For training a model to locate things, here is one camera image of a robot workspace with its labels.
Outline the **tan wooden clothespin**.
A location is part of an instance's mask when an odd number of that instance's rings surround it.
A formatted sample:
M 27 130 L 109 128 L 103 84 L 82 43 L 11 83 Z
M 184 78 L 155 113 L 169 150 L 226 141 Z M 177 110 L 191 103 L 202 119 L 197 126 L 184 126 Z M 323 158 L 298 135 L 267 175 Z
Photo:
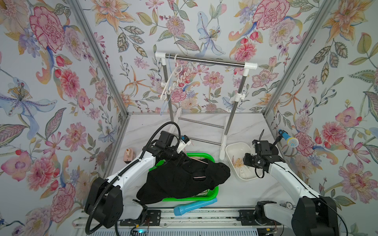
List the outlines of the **tan wooden clothespin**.
M 234 168 L 241 168 L 244 166 L 243 159 L 238 158 L 235 163 L 233 164 Z

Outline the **black shorts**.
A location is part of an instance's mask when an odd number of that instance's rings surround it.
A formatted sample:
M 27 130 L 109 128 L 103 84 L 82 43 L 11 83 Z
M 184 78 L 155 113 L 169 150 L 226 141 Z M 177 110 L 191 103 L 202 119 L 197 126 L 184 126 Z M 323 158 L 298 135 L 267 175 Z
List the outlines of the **black shorts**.
M 136 197 L 141 204 L 154 204 L 165 198 L 188 198 L 206 190 L 224 184 L 230 177 L 230 168 L 223 163 L 215 163 L 204 159 L 208 165 L 189 160 L 182 165 L 172 161 L 151 170 L 146 183 L 138 191 Z M 193 179 L 194 175 L 206 176 L 203 179 Z

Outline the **white hanger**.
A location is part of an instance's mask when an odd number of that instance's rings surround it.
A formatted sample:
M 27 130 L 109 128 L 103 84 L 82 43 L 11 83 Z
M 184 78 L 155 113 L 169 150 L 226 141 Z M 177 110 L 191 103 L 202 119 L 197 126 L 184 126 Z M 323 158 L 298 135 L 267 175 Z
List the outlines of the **white hanger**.
M 168 77 L 166 82 L 161 82 L 161 86 L 163 87 L 160 99 L 162 101 L 165 101 L 170 95 L 180 84 L 183 84 L 188 76 L 192 76 L 194 73 L 193 68 L 189 68 L 187 71 L 184 71 L 184 66 L 179 65 L 177 63 L 178 60 L 178 54 L 175 54 L 173 56 L 173 60 L 175 62 L 175 68 Z

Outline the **pink hanger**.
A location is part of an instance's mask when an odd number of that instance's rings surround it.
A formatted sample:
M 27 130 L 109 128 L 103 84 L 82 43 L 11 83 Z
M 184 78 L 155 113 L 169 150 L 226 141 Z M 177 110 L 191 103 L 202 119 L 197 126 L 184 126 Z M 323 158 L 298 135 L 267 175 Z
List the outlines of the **pink hanger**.
M 189 157 L 189 158 L 190 158 L 191 160 L 198 161 L 198 162 L 201 162 L 201 163 L 203 163 L 203 164 L 205 164 L 205 165 L 208 165 L 207 162 L 204 162 L 204 161 L 202 161 L 202 160 L 200 160 L 200 159 L 196 159 L 196 158 L 194 158 L 194 157 Z M 193 179 L 203 179 L 203 178 L 206 178 L 206 176 L 199 176 L 199 174 L 193 176 Z

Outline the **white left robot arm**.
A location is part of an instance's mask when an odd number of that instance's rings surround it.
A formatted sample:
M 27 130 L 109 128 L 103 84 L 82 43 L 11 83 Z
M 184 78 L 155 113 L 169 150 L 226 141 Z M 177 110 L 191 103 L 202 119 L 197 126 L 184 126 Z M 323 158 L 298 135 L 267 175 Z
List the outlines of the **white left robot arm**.
M 136 159 L 125 168 L 107 178 L 94 180 L 84 208 L 88 215 L 85 225 L 87 235 L 101 227 L 113 227 L 124 216 L 137 219 L 143 212 L 143 206 L 128 196 L 136 181 L 162 160 L 180 166 L 189 159 L 183 150 L 190 144 L 190 139 L 182 134 L 163 131 L 168 125 L 179 128 L 175 122 L 164 123 L 153 133 Z M 161 136 L 156 140 L 155 136 L 161 131 Z

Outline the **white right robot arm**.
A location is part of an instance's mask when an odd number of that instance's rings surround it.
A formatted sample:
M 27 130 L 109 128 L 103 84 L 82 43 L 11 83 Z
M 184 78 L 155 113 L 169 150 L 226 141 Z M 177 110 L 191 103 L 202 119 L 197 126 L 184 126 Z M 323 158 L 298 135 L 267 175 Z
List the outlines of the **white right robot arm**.
M 244 165 L 261 169 L 262 173 L 277 180 L 294 201 L 288 209 L 274 201 L 260 201 L 255 206 L 257 223 L 275 221 L 293 230 L 297 236 L 338 236 L 339 223 L 335 201 L 324 197 L 302 181 L 278 155 L 278 150 L 268 141 L 253 141 L 255 154 L 246 153 Z

